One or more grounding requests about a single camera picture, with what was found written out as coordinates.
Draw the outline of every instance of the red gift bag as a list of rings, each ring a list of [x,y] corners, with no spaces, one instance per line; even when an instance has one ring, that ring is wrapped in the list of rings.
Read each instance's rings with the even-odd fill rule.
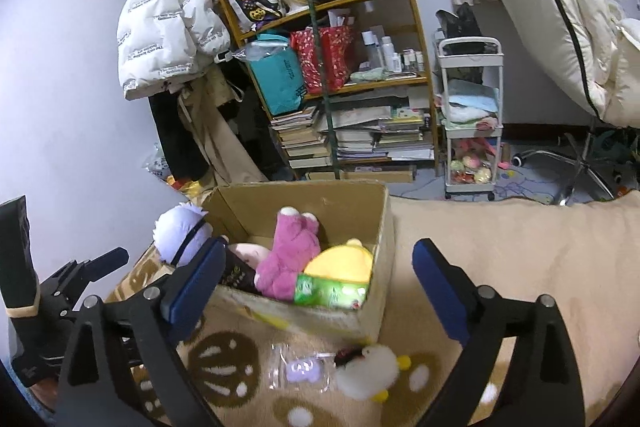
[[[353,68],[353,54],[351,52],[353,27],[320,28],[320,42],[327,87],[329,91],[335,91],[349,80]],[[290,44],[298,54],[307,92],[311,94],[322,93],[313,30],[307,28],[303,31],[293,32]]]

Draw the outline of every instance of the blue gripper pad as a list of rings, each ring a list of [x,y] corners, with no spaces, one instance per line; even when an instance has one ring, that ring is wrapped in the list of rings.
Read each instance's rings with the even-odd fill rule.
[[[180,283],[177,288],[172,288],[173,291],[167,292],[161,303],[162,316],[171,325],[170,343],[177,344],[189,338],[196,327],[225,270],[225,247],[226,241],[209,239],[188,265],[177,268],[170,276]]]
[[[476,287],[458,266],[451,266],[431,239],[414,246],[414,272],[447,336],[463,347],[469,340],[468,317],[475,308]]]

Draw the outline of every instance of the white rolling cart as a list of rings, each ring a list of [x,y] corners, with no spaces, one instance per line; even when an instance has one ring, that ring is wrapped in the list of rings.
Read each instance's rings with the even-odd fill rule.
[[[484,44],[493,44],[495,53],[484,53],[478,55],[446,55],[445,47],[451,44],[465,44],[468,42],[482,42]],[[447,138],[447,169],[445,180],[445,197],[447,200],[452,194],[465,193],[486,193],[489,201],[495,199],[494,188],[498,174],[498,164],[500,163],[500,152],[502,145],[502,93],[503,93],[503,72],[502,66],[504,55],[502,54],[502,46],[497,39],[490,37],[457,37],[453,39],[444,39],[438,43],[438,61],[442,68],[442,113],[444,115],[443,128]],[[493,130],[478,130],[474,123],[458,124],[449,120],[449,76],[447,70],[451,68],[487,68],[495,67],[498,70],[498,89],[497,89],[497,119],[498,125]],[[465,138],[496,138],[495,150],[496,155],[492,162],[491,181],[485,184],[475,183],[455,183],[451,179],[451,150],[453,149],[453,140]]]

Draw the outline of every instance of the teal bag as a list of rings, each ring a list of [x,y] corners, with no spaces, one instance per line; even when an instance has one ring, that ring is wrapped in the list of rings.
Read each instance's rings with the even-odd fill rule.
[[[286,37],[274,34],[259,34],[257,39],[289,42]],[[290,46],[270,57],[249,61],[249,67],[273,116],[300,108],[306,93],[305,82],[298,56]]]

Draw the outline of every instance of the white puffer jacket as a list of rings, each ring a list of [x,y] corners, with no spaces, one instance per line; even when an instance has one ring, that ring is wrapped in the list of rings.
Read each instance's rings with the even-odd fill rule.
[[[175,91],[201,76],[229,45],[229,33],[211,0],[127,0],[118,21],[124,97]]]

